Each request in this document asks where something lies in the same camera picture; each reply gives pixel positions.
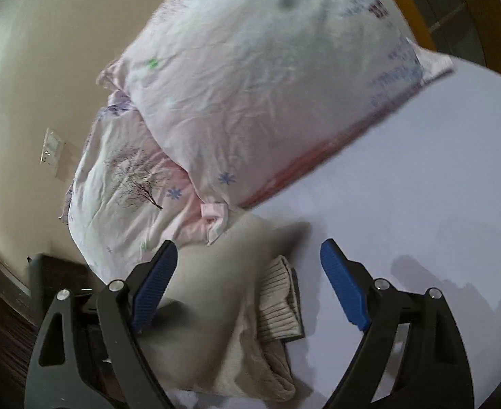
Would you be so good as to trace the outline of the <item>beige cable-knit sweater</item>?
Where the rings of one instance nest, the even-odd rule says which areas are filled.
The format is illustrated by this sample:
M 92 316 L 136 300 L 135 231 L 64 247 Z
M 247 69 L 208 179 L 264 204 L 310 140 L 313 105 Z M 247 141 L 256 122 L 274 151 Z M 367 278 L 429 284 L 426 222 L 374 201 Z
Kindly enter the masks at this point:
M 164 388 L 276 403 L 295 396 L 284 342 L 302 327 L 288 258 L 309 229 L 245 213 L 212 245 L 179 250 L 139 338 Z

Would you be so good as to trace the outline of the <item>dark wooden nightstand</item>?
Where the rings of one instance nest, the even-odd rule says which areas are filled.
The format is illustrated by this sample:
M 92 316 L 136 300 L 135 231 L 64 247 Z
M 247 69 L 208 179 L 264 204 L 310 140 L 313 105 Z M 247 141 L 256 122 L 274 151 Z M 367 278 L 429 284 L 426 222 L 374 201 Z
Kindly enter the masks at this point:
M 79 309 L 100 282 L 79 263 L 39 254 L 24 284 L 0 264 L 0 408 L 106 407 L 77 357 Z

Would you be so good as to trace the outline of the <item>lavender bed sheet mattress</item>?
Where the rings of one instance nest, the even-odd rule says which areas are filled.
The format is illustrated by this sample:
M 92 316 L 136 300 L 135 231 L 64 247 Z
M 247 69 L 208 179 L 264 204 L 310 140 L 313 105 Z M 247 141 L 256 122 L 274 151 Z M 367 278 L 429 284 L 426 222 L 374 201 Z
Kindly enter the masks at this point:
M 477 404 L 501 381 L 501 76 L 455 67 L 256 209 L 310 224 L 293 260 L 306 332 L 287 348 L 293 408 L 325 403 L 361 338 L 320 265 L 327 238 L 398 289 L 445 294 Z

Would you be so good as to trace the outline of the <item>pink floral pillow left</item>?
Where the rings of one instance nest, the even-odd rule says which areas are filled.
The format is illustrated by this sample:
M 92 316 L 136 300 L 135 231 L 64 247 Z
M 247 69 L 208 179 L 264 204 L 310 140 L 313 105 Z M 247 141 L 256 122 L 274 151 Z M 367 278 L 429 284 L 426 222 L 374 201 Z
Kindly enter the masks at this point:
M 62 218 L 92 272 L 108 284 L 150 261 L 166 240 L 214 242 L 227 228 L 228 208 L 203 202 L 132 102 L 113 95 L 92 124 Z

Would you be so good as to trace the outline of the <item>pink floral pillow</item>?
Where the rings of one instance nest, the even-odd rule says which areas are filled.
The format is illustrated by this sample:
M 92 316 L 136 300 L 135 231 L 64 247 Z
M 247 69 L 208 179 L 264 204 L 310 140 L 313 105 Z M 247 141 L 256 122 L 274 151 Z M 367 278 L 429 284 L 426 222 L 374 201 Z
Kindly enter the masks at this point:
M 452 68 L 380 0 L 165 0 L 98 80 L 202 200 L 244 207 Z
M 227 228 L 228 208 L 203 202 L 132 102 L 113 95 L 92 124 L 62 218 L 92 272 L 108 284 L 150 261 L 166 240 L 214 242 Z

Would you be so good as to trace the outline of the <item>pink floral pillow right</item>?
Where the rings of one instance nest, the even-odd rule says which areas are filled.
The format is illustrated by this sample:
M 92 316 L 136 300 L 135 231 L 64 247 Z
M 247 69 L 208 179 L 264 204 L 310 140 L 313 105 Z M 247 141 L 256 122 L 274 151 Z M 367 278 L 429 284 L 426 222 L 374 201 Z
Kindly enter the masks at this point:
M 98 80 L 202 200 L 244 207 L 452 68 L 380 0 L 165 0 Z

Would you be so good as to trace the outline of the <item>white wall switch plate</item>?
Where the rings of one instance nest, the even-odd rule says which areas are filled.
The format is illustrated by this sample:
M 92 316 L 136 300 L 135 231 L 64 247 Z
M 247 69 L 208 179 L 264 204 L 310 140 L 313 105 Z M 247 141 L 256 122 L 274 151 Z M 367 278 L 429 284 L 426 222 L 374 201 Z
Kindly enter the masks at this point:
M 46 129 L 44 143 L 41 149 L 40 163 L 57 167 L 65 142 L 50 127 Z

